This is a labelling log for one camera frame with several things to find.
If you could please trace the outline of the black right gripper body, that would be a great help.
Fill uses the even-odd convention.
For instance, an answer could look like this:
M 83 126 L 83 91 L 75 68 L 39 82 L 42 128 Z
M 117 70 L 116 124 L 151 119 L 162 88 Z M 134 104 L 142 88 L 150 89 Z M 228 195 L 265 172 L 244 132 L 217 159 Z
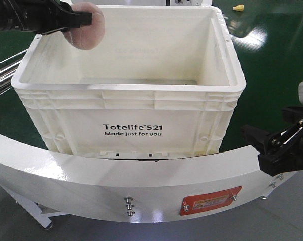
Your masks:
M 303 106 L 285 107 L 282 117 L 290 125 L 272 132 L 273 150 L 266 155 L 281 164 L 284 172 L 303 170 Z

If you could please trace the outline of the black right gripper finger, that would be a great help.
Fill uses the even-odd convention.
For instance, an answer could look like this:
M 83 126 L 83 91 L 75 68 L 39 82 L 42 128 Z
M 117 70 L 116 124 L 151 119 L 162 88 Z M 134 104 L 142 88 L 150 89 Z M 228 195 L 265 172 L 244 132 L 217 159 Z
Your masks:
M 241 127 L 241 134 L 244 140 L 252 145 L 259 153 L 270 153 L 273 147 L 270 143 L 272 133 L 266 130 L 244 125 Z
M 283 166 L 279 164 L 272 156 L 259 154 L 258 155 L 259 168 L 269 176 L 276 176 L 284 172 Z

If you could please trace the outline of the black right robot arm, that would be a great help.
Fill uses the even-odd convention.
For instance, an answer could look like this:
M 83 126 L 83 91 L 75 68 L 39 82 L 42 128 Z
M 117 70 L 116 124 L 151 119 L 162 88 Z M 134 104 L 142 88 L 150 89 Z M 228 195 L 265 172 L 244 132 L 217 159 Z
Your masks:
M 241 127 L 243 138 L 258 152 L 260 170 L 270 176 L 303 170 L 303 82 L 298 86 L 302 106 L 282 110 L 288 128 L 270 133 L 250 125 Z

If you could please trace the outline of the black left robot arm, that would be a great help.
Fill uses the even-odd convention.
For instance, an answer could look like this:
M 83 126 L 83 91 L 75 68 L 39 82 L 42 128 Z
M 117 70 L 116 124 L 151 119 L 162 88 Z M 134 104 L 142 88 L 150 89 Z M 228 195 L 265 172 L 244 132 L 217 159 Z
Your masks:
M 92 13 L 63 1 L 0 1 L 0 31 L 49 35 L 92 24 Z

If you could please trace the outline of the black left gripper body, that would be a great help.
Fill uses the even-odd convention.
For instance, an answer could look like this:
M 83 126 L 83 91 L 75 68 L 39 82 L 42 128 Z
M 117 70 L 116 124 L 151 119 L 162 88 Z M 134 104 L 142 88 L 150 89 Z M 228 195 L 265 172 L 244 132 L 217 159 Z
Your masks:
M 48 35 L 62 30 L 59 26 L 58 13 L 61 1 L 15 1 L 15 29 L 35 34 Z

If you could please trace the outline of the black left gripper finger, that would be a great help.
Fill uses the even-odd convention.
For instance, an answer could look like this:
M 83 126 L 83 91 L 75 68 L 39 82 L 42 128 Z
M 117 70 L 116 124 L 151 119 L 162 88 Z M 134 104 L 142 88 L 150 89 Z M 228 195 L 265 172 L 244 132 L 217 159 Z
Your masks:
M 92 13 L 74 11 L 67 2 L 60 1 L 56 11 L 58 28 L 80 28 L 92 24 Z

